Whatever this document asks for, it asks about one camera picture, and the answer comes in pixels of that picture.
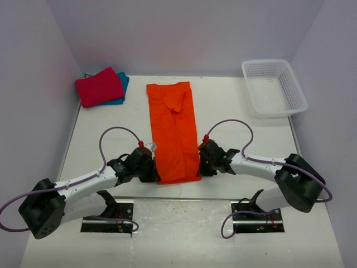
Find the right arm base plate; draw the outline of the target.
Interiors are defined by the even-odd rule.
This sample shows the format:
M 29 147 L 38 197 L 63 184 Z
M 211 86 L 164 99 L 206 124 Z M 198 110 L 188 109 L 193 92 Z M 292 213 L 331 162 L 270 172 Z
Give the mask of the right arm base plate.
M 252 198 L 242 198 L 238 201 L 231 202 L 231 212 L 250 211 L 263 213 L 258 208 L 255 201 L 259 194 L 263 191 L 257 191 Z M 235 234 L 240 233 L 283 233 L 285 232 L 281 210 L 275 210 L 270 215 L 257 215 L 250 213 L 239 213 L 232 216 L 233 231 Z

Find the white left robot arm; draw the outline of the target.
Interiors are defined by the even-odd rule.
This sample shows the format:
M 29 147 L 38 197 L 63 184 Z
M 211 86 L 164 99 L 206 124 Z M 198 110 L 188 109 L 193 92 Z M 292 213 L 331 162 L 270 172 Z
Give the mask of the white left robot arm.
M 142 183 L 160 180 L 155 157 L 140 146 L 126 156 L 106 163 L 93 175 L 52 183 L 41 180 L 20 205 L 18 211 L 35 239 L 52 234 L 62 224 L 89 217 L 117 224 L 125 222 L 109 189 L 137 178 Z

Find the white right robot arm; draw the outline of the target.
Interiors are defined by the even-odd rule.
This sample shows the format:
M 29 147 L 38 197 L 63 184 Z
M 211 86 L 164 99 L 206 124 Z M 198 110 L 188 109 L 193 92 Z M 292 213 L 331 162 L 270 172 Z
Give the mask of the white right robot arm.
M 218 173 L 250 175 L 277 184 L 275 188 L 258 190 L 243 207 L 254 219 L 262 219 L 268 212 L 292 207 L 308 213 L 326 184 L 325 180 L 298 154 L 283 159 L 283 165 L 246 159 L 238 149 L 224 151 L 211 139 L 203 140 L 198 147 L 199 175 L 215 176 Z

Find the orange t shirt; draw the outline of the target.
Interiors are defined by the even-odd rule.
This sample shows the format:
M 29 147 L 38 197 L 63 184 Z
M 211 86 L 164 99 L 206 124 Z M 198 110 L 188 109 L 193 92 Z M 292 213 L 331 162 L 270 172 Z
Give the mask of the orange t shirt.
M 189 82 L 146 86 L 156 168 L 161 184 L 199 181 L 194 102 Z

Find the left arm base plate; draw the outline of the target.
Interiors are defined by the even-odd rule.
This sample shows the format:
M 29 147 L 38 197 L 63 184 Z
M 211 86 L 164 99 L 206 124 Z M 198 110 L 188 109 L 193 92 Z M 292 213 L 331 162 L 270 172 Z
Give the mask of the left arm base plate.
M 98 216 L 85 217 L 81 224 L 82 233 L 121 233 L 132 235 L 138 229 L 134 223 L 134 201 L 118 202 L 106 190 L 98 194 L 107 206 Z

